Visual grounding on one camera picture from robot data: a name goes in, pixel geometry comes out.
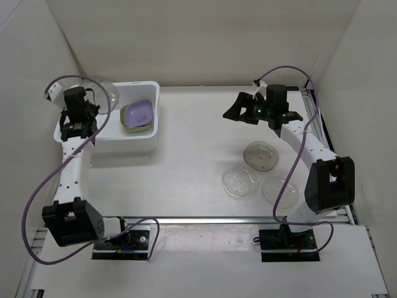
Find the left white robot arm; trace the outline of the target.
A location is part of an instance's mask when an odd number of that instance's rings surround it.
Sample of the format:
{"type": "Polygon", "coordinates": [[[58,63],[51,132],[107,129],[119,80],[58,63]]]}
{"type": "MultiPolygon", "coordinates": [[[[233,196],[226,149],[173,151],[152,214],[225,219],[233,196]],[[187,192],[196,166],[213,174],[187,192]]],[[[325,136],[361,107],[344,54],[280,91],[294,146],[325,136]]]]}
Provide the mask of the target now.
{"type": "Polygon", "coordinates": [[[42,209],[42,219],[60,247],[98,241],[105,237],[105,220],[88,199],[88,177],[100,107],[86,99],[77,86],[63,92],[58,136],[67,165],[60,171],[52,205],[42,209]]]}

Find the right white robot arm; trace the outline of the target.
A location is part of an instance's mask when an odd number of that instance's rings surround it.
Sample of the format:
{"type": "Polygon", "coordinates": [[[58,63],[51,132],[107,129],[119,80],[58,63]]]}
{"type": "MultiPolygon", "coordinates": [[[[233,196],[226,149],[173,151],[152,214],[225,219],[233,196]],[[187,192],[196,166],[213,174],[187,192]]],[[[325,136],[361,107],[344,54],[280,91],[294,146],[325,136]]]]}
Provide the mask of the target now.
{"type": "Polygon", "coordinates": [[[281,84],[257,88],[255,94],[240,92],[223,118],[256,125],[267,122],[277,136],[291,146],[309,170],[304,202],[280,220],[279,242],[293,248],[301,233],[322,223],[329,213],[355,200],[355,164],[326,148],[308,129],[303,117],[289,109],[288,89],[281,84]]]}

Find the smoky clear plate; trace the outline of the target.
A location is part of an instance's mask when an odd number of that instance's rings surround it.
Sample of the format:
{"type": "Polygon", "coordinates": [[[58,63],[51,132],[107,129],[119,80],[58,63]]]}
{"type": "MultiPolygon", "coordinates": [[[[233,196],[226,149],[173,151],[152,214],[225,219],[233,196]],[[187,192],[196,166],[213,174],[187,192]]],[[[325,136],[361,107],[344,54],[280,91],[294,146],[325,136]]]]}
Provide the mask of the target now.
{"type": "Polygon", "coordinates": [[[279,153],[275,147],[266,142],[254,141],[244,150],[243,158],[257,171],[268,172],[279,162],[279,153]]]}
{"type": "Polygon", "coordinates": [[[119,102],[119,93],[114,84],[101,77],[91,77],[100,86],[89,79],[83,79],[79,87],[86,90],[86,99],[93,105],[99,106],[99,114],[106,114],[114,110],[119,102]]]}

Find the purple panda plate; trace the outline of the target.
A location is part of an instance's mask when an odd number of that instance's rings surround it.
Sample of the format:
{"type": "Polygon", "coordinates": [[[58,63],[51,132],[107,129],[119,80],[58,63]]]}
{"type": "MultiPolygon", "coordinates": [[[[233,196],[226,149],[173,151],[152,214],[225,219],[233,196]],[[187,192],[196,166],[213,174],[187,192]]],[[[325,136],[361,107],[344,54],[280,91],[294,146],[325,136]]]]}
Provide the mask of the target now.
{"type": "Polygon", "coordinates": [[[153,105],[144,99],[129,104],[123,112],[123,123],[128,128],[147,126],[153,119],[153,105]]]}

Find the green panda plate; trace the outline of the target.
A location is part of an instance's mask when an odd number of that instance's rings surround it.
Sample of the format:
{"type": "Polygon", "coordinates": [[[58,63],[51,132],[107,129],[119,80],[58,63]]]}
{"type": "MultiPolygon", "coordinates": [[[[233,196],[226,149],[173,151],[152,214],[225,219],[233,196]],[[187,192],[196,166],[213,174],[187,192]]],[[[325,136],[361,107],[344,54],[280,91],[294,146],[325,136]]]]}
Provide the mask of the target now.
{"type": "Polygon", "coordinates": [[[120,123],[122,125],[122,127],[129,132],[139,132],[139,131],[145,131],[148,130],[151,126],[152,126],[152,122],[148,123],[147,125],[142,125],[142,126],[138,126],[138,127],[128,127],[125,124],[125,117],[124,117],[124,113],[125,113],[125,109],[127,108],[127,106],[123,106],[120,110],[120,123]]]}

